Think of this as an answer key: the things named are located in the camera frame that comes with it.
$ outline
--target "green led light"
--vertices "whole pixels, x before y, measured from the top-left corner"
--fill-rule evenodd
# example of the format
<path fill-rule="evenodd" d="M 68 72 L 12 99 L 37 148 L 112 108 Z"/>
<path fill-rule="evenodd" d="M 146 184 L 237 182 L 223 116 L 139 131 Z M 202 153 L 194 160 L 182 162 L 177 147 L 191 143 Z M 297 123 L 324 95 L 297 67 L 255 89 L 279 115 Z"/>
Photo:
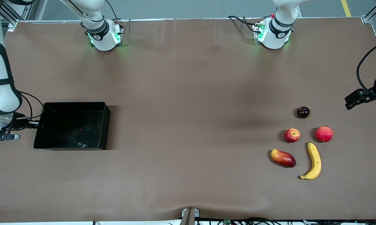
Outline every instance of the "green led light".
<path fill-rule="evenodd" d="M 114 41 L 116 43 L 120 43 L 120 35 L 117 33 L 112 33 L 112 34 L 113 34 Z"/>
<path fill-rule="evenodd" d="M 91 37 L 91 35 L 89 33 L 88 33 L 88 37 L 91 40 L 91 44 L 94 44 L 94 41 L 92 40 L 92 37 Z"/>
<path fill-rule="evenodd" d="M 264 41 L 264 37 L 266 36 L 267 30 L 264 29 L 258 36 L 259 41 Z"/>

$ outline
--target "yellow floor line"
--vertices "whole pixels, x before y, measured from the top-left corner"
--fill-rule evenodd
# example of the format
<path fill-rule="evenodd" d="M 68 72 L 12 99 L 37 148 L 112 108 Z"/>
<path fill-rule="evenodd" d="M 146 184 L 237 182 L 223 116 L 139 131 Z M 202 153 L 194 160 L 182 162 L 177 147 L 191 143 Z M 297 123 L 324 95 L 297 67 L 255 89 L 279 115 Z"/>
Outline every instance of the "yellow floor line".
<path fill-rule="evenodd" d="M 342 7 L 344 8 L 345 16 L 352 17 L 351 12 L 349 11 L 347 0 L 341 0 L 341 4 L 342 4 Z"/>

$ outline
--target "gray floor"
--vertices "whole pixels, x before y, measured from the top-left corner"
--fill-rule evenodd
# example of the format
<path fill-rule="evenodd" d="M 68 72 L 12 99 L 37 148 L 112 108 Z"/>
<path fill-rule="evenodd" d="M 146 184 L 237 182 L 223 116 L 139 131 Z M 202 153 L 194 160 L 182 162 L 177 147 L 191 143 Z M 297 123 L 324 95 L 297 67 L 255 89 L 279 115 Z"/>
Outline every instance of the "gray floor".
<path fill-rule="evenodd" d="M 208 18 L 264 17 L 275 12 L 272 0 L 109 0 L 117 16 L 123 19 L 154 18 Z M 374 7 L 374 0 L 347 0 L 353 17 L 360 17 Z M 345 17 L 340 0 L 315 0 L 301 5 L 304 17 Z M 102 14 L 113 18 L 110 7 L 105 3 Z M 75 20 L 60 1 L 48 0 L 42 20 Z"/>

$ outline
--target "black cable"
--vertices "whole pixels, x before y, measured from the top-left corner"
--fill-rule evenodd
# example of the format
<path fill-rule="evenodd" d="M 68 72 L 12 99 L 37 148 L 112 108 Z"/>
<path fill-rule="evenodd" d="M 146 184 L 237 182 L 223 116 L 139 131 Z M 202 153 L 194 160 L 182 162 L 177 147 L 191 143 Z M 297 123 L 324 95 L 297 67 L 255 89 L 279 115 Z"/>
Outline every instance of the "black cable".
<path fill-rule="evenodd" d="M 243 221 L 245 222 L 246 225 L 254 225 L 253 221 L 249 221 L 249 219 L 244 219 Z"/>
<path fill-rule="evenodd" d="M 238 21 L 240 21 L 241 23 L 245 23 L 245 21 L 243 21 L 243 20 L 241 20 L 239 17 L 236 17 L 236 16 L 229 16 L 228 18 L 234 18 L 234 19 L 237 19 Z"/>
<path fill-rule="evenodd" d="M 361 59 L 361 61 L 359 62 L 358 66 L 357 66 L 357 68 L 356 68 L 356 78 L 358 79 L 358 82 L 359 82 L 360 86 L 362 86 L 364 92 L 366 92 L 367 94 L 372 94 L 372 95 L 374 95 L 374 96 L 376 97 L 376 93 L 370 91 L 370 90 L 369 90 L 369 89 L 363 84 L 363 82 L 362 82 L 362 80 L 361 80 L 361 78 L 360 78 L 360 75 L 359 75 L 359 69 L 360 69 L 362 63 L 363 63 L 364 60 L 368 57 L 368 55 L 370 55 L 370 53 L 371 53 L 372 51 L 374 51 L 375 49 L 376 49 L 376 46 L 374 46 L 372 49 L 370 49 L 370 50 L 364 55 L 364 57 Z"/>
<path fill-rule="evenodd" d="M 23 95 L 20 91 L 19 91 L 19 93 L 20 93 L 21 97 L 23 97 L 23 98 L 27 101 L 28 106 L 29 106 L 30 117 L 32 117 L 32 105 L 31 105 L 31 103 L 29 102 L 28 98 L 25 97 L 25 95 Z M 14 129 L 12 129 L 12 127 L 13 127 L 13 123 L 10 124 L 10 127 L 9 127 L 9 129 L 8 129 L 8 134 L 10 134 L 11 131 L 22 131 L 22 130 L 25 129 L 25 128 L 23 127 L 23 128 L 21 128 L 21 129 L 15 129 L 15 130 L 14 130 Z"/>
<path fill-rule="evenodd" d="M 376 8 L 376 5 L 364 17 L 367 17 L 375 8 Z"/>
<path fill-rule="evenodd" d="M 116 15 L 115 12 L 114 12 L 114 9 L 113 9 L 112 5 L 109 3 L 108 0 L 106 0 L 106 2 L 108 3 L 108 5 L 110 6 L 110 8 L 111 8 L 112 11 L 113 11 L 113 14 L 114 14 L 114 19 L 113 19 L 113 20 L 119 20 L 119 18 L 117 17 L 117 15 Z"/>
<path fill-rule="evenodd" d="M 365 220 L 344 220 L 344 221 L 341 221 L 341 222 L 334 222 L 334 221 L 330 221 L 330 220 L 328 220 L 328 221 L 319 221 L 319 220 L 308 220 L 308 222 L 312 222 L 312 223 L 309 223 L 308 225 L 341 225 L 341 224 L 343 224 L 343 223 L 352 223 L 352 222 L 355 222 L 355 223 L 357 223 L 357 222 L 363 222 L 363 223 L 366 223 L 366 224 L 368 224 L 368 225 L 372 225 L 372 223 L 371 222 L 369 222 L 369 221 L 365 221 Z"/>
<path fill-rule="evenodd" d="M 228 18 L 230 18 L 230 19 L 231 19 L 231 18 L 235 18 L 235 19 L 237 19 L 238 21 L 240 21 L 241 23 L 246 24 L 246 26 L 248 27 L 248 29 L 251 30 L 252 32 L 257 33 L 257 34 L 260 34 L 260 33 L 261 33 L 260 31 L 253 30 L 249 25 L 254 26 L 255 24 L 254 24 L 254 23 L 248 23 L 248 21 L 246 20 L 245 17 L 242 17 L 242 20 L 241 20 L 239 17 L 236 17 L 236 16 L 229 16 Z"/>
<path fill-rule="evenodd" d="M 40 116 L 43 114 L 43 103 L 42 103 L 37 97 L 33 96 L 32 94 L 28 94 L 28 93 L 23 92 L 23 91 L 19 91 L 19 92 L 20 92 L 21 94 L 26 94 L 26 95 L 29 95 L 29 96 L 35 98 L 35 100 L 38 101 L 39 104 L 41 104 L 41 106 L 42 106 L 42 112 L 41 112 L 41 114 L 39 114 L 39 115 L 37 115 L 37 116 L 34 116 L 34 117 L 25 117 L 25 118 L 26 118 L 26 119 L 33 119 L 33 118 L 40 117 Z"/>
<path fill-rule="evenodd" d="M 82 15 L 85 16 L 85 14 L 71 1 L 71 0 L 68 0 Z M 103 21 L 105 19 L 104 16 L 102 16 L 102 19 L 101 20 L 91 20 L 92 22 L 100 22 L 100 21 Z"/>
<path fill-rule="evenodd" d="M 270 223 L 272 223 L 273 225 L 275 225 L 275 224 L 278 224 L 278 225 L 281 225 L 281 223 L 279 223 L 279 222 L 277 222 L 277 221 L 275 221 L 275 220 L 270 220 L 270 219 L 266 219 L 266 218 L 261 218 L 261 217 L 254 217 L 254 218 L 249 218 L 249 219 L 247 219 L 248 221 L 250 221 L 251 222 L 251 224 L 254 224 L 254 225 L 259 225 L 259 224 L 261 224 L 261 223 L 265 223 L 265 224 L 267 224 L 267 225 L 270 225 L 269 224 L 269 222 Z"/>
<path fill-rule="evenodd" d="M 32 117 L 32 106 L 31 106 L 31 103 L 29 102 L 28 98 L 25 97 L 25 95 L 23 95 L 22 93 L 20 93 L 20 95 L 27 101 L 28 106 L 29 106 L 29 112 L 30 112 L 30 116 L 29 117 Z"/>

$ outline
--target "metal bracket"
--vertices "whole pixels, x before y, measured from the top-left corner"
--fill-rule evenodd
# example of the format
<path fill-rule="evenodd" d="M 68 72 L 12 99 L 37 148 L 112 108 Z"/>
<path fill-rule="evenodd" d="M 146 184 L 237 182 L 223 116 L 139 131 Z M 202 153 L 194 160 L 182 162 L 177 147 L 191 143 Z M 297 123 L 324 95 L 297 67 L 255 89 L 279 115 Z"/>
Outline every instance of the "metal bracket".
<path fill-rule="evenodd" d="M 253 37 L 255 39 L 255 44 L 260 44 L 259 42 L 259 39 L 262 38 L 259 33 L 257 32 L 264 32 L 264 30 L 266 29 L 265 27 L 265 21 L 266 20 L 262 20 L 260 21 L 259 23 L 255 23 L 255 25 L 252 25 L 252 29 L 256 32 L 253 33 Z"/>
<path fill-rule="evenodd" d="M 9 26 L 8 26 L 8 32 L 13 32 L 15 30 L 15 28 L 17 27 L 18 21 L 19 20 L 17 20 L 14 25 L 13 24 L 9 24 Z"/>
<path fill-rule="evenodd" d="M 186 212 L 186 210 L 187 210 L 188 208 L 185 208 L 183 211 L 182 211 L 182 214 L 181 214 L 181 217 L 184 217 L 184 214 L 185 214 L 185 212 Z M 197 217 L 200 217 L 199 216 L 199 209 L 197 209 L 197 208 L 193 208 L 194 209 L 194 215 L 195 215 L 195 217 L 197 218 Z"/>
<path fill-rule="evenodd" d="M 0 141 L 18 141 L 21 138 L 19 134 L 6 134 L 3 130 L 0 130 Z"/>
<path fill-rule="evenodd" d="M 376 15 L 376 5 L 368 12 L 366 15 L 362 16 L 362 23 L 363 24 L 371 24 L 373 23 L 372 19 Z"/>

